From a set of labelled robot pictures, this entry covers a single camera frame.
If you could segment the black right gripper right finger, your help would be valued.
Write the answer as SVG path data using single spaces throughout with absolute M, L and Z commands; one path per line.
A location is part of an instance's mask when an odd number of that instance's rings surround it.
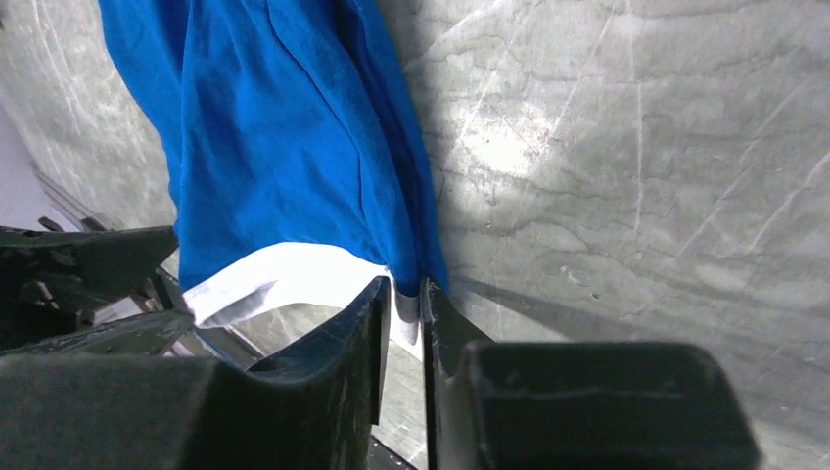
M 757 469 L 726 373 L 673 342 L 497 342 L 420 288 L 432 469 Z

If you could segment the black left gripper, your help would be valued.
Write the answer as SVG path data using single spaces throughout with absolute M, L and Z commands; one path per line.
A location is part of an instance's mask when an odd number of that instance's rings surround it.
M 124 294 L 89 291 L 83 261 L 111 236 L 135 236 L 138 230 L 171 230 L 172 243 L 161 260 L 177 248 L 171 227 L 128 229 L 93 235 L 88 232 L 1 229 L 1 353 L 163 354 L 194 324 L 187 307 L 142 311 Z

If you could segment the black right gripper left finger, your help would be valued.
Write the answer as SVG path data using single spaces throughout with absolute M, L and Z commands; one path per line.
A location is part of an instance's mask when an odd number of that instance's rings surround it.
M 143 314 L 1 357 L 5 469 L 364 469 L 391 286 L 247 369 L 166 357 L 189 323 Z

